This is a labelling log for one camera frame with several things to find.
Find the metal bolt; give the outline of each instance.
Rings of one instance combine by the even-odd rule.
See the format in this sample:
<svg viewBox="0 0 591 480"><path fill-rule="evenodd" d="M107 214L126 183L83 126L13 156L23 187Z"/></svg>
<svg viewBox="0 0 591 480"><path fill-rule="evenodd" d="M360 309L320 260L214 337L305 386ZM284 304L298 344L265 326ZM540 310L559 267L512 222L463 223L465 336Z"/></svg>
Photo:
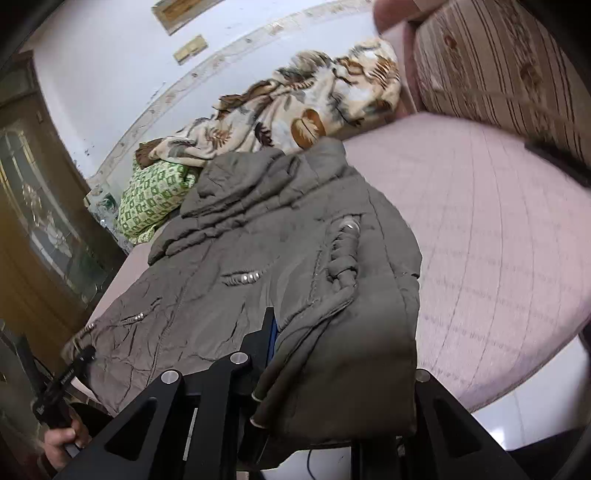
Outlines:
<svg viewBox="0 0 591 480"><path fill-rule="evenodd" d="M257 422L254 421L254 417L251 417L251 424L253 426L255 426L258 429L264 429L265 427L263 425L259 425Z"/></svg>
<svg viewBox="0 0 591 480"><path fill-rule="evenodd" d="M414 378L417 382L425 383L431 380L431 374L422 368L417 368L417 371L414 373Z"/></svg>
<svg viewBox="0 0 591 480"><path fill-rule="evenodd" d="M178 372L175 370L166 370L166 372L160 375L160 380L166 384L175 383L178 380Z"/></svg>
<svg viewBox="0 0 591 480"><path fill-rule="evenodd" d="M236 352L230 355L230 361L233 364L240 365L248 360L248 355L244 352Z"/></svg>

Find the green patterned pillow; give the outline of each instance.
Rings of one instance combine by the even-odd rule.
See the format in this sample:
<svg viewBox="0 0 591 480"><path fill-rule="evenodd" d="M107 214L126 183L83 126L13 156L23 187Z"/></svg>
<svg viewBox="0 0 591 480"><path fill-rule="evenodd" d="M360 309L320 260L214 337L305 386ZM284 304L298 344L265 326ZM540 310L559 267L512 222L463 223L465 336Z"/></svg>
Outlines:
<svg viewBox="0 0 591 480"><path fill-rule="evenodd" d="M149 242L164 217L178 207L195 184L195 168L160 160L134 174L119 205L119 229L133 244Z"/></svg>

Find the cable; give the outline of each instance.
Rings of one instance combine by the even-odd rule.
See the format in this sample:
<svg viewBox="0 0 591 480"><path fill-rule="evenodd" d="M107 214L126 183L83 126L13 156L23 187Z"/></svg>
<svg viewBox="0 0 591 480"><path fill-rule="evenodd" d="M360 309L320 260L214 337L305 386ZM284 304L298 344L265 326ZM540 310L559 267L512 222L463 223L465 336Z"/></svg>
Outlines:
<svg viewBox="0 0 591 480"><path fill-rule="evenodd" d="M308 450L308 460L306 461L306 468L308 469L308 475L310 475L310 478L312 480L316 480L316 477L312 473L312 470L310 470L310 457L311 456L312 456L312 450Z"/></svg>

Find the floral blanket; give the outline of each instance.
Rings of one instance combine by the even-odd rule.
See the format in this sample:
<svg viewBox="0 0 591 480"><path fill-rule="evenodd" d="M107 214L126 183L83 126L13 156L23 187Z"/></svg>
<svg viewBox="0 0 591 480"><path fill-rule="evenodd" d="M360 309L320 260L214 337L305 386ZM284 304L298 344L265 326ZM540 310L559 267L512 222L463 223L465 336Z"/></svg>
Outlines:
<svg viewBox="0 0 591 480"><path fill-rule="evenodd" d="M351 129L391 115L400 95L394 50L376 38L355 45L344 57L302 51L292 65L252 85L242 95L225 95L211 118L197 118L151 152L152 160L203 167L230 152L264 146L293 153L320 137L351 136Z"/></svg>

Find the jacket hood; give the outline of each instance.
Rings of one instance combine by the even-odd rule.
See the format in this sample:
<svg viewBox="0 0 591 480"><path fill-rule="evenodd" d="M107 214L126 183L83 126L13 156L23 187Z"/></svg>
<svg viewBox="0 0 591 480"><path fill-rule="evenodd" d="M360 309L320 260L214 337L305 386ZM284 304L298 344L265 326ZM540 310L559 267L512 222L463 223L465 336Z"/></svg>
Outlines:
<svg viewBox="0 0 591 480"><path fill-rule="evenodd" d="M220 155L203 169L180 216L154 241L148 263L240 227L343 176L352 170L344 153L341 141L322 138L309 150L290 155L276 148Z"/></svg>

